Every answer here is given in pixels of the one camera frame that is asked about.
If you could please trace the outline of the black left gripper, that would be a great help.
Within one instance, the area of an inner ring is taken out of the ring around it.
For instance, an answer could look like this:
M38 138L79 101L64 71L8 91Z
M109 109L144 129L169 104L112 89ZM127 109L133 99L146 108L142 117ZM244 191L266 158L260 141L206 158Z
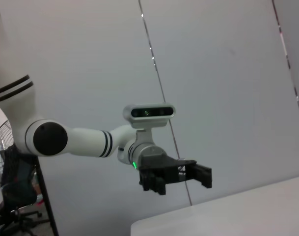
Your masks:
M139 184L144 191L166 194L166 185L194 179L205 188L212 188L212 169L198 165L195 160L178 160L167 154L140 157Z

